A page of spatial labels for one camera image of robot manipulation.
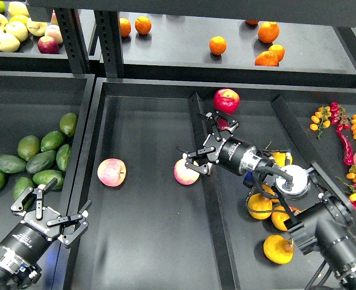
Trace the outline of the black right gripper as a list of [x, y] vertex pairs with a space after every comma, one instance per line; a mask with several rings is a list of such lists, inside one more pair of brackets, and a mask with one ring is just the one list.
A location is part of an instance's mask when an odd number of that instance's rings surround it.
[[229, 172], [242, 176], [246, 171], [253, 171], [261, 164], [261, 157], [256, 154], [256, 147], [231, 135], [221, 137], [221, 131], [232, 133], [238, 126], [236, 118], [223, 111], [197, 114], [211, 125], [212, 135], [203, 143], [204, 148], [193, 152], [177, 146], [182, 152], [183, 165], [200, 175], [209, 176], [212, 165], [218, 165]]

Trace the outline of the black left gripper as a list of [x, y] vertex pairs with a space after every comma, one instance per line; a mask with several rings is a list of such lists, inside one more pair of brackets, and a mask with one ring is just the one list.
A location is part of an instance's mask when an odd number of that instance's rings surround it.
[[[88, 199], [78, 213], [61, 216], [51, 207], [43, 207], [45, 194], [57, 184], [57, 178], [47, 185], [37, 187], [30, 178], [19, 178], [13, 187], [15, 199], [11, 206], [13, 214], [22, 217], [18, 223], [0, 242], [5, 250], [4, 256], [16, 260], [18, 264], [33, 265], [39, 261], [46, 250], [59, 240], [66, 248], [70, 248], [88, 229], [88, 209], [92, 201]], [[32, 211], [27, 211], [35, 203]], [[75, 226], [72, 233], [64, 233], [64, 229]]]

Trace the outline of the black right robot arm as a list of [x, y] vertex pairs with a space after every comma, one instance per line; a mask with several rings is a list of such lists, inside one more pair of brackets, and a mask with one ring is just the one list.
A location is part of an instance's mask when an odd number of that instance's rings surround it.
[[217, 110], [196, 113], [203, 123], [203, 138], [195, 151], [183, 152], [184, 168], [210, 175], [214, 166], [244, 177], [249, 188], [246, 208], [259, 218], [285, 214], [288, 237], [271, 235], [263, 243], [266, 258], [278, 265], [292, 261], [295, 250], [320, 253], [328, 276], [343, 289], [356, 289], [356, 236], [351, 231], [355, 210], [315, 162], [309, 168], [295, 165], [288, 150], [284, 162], [275, 160], [273, 150], [259, 150], [235, 136], [239, 123]]

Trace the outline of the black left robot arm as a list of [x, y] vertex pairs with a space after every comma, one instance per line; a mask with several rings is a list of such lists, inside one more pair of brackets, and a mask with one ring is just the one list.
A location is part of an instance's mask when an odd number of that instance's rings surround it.
[[38, 261], [57, 240], [65, 247], [79, 239], [88, 229], [89, 199], [70, 216], [62, 216], [44, 206], [45, 194], [57, 185], [57, 178], [38, 187], [27, 187], [11, 206], [21, 221], [0, 242], [5, 250], [0, 257], [0, 289], [26, 289], [41, 277]]

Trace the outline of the yellow pear under arm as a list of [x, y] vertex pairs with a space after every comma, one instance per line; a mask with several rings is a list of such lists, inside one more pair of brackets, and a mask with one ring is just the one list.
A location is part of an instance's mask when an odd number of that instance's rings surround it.
[[285, 211], [285, 208], [281, 205], [275, 208], [275, 212], [271, 215], [272, 224], [281, 231], [288, 231], [284, 222], [290, 218], [289, 214]]

